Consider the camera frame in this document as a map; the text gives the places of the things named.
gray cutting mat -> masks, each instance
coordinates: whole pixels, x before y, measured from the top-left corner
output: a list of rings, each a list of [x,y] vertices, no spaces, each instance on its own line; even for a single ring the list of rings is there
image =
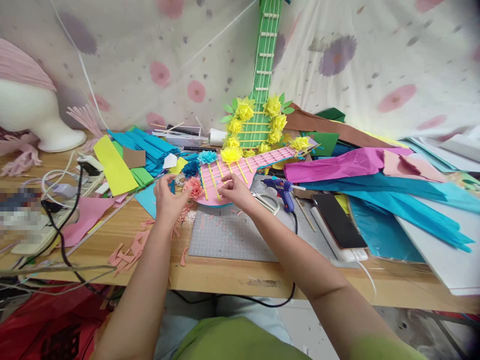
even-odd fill
[[[269,176],[256,175],[250,188],[251,191],[276,196],[277,192],[273,188],[266,187],[265,184],[260,181],[266,177],[269,178]],[[295,232],[295,219],[293,215],[283,210],[282,198],[277,197],[277,200],[281,208],[276,217],[290,230]],[[310,214],[311,204],[304,202],[303,206],[316,232],[313,232],[296,201],[294,201],[294,204],[295,214],[298,217],[298,235],[302,239],[337,267],[359,267],[356,263],[338,261],[317,223]],[[240,209],[233,204],[221,208],[199,205],[193,225],[188,255],[208,258],[278,262],[258,232],[254,222],[243,212],[237,215],[239,211]]]

pink guitar body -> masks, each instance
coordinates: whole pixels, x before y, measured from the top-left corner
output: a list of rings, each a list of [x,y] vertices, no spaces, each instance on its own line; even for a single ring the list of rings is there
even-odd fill
[[[246,183],[248,188],[250,188],[257,169],[265,168],[283,160],[293,158],[296,153],[297,151],[289,146],[282,147],[249,158],[242,157],[237,162],[232,162],[230,166],[224,163],[222,157],[218,155],[217,161],[201,165],[200,171],[196,177],[201,180],[203,184],[204,194],[199,196],[195,201],[199,204],[210,207],[222,207],[228,205],[230,204],[229,200],[226,198],[219,199],[217,196],[217,189],[224,185],[221,181],[222,177],[232,172],[236,174],[240,180]]]

green shirt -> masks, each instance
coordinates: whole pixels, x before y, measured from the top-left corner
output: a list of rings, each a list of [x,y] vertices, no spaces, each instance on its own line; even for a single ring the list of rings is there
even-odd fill
[[[185,337],[173,360],[310,359],[297,348],[245,317],[212,317],[200,321]],[[401,341],[368,336],[355,343],[351,360],[426,360]]]

red fabric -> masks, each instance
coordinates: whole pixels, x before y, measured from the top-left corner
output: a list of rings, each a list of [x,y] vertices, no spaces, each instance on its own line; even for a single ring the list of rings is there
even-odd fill
[[[77,285],[46,291],[60,293],[74,286]],[[95,332],[109,313],[99,310],[102,301],[85,287],[59,296],[32,295],[0,325],[1,358],[89,359],[95,346]]]

wooden desk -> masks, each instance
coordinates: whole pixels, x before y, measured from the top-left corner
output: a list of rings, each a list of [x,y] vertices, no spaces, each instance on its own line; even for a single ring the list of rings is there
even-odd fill
[[[42,177],[50,170],[64,169],[69,156],[69,151],[65,153],[41,152],[42,166],[32,168],[28,175]],[[4,156],[0,159],[0,166],[16,157],[17,155],[12,154]],[[14,189],[27,179],[28,177],[4,177],[0,180],[0,186],[2,189]],[[123,243],[125,246],[129,246],[136,233],[143,230],[141,223],[149,218],[148,213],[136,199],[132,199],[75,251],[69,257],[70,261],[78,266],[107,264],[107,258],[118,244]],[[186,267],[180,266],[183,249],[190,244],[192,227],[193,220],[189,219],[179,229],[180,238],[173,237],[170,256],[172,289],[275,298],[289,296],[292,281],[278,263],[187,255],[185,257]],[[56,250],[49,258],[55,259],[58,256],[59,251]],[[1,253],[0,269],[6,269],[13,265],[17,259],[16,255],[8,254],[8,252]],[[372,285],[362,269],[340,268],[339,270],[373,305],[475,314],[480,312],[480,297],[451,295],[426,265],[393,263],[375,259],[365,261],[363,264],[368,268],[375,281],[377,297],[374,301],[372,301]],[[114,277],[114,273],[108,274],[96,282],[125,286],[128,284],[134,268],[129,272],[122,272],[117,277]],[[104,271],[103,269],[82,271],[81,275],[85,279],[91,279]],[[70,272],[42,273],[37,277],[78,281]],[[304,299],[305,297],[300,290],[297,290],[295,298]]]

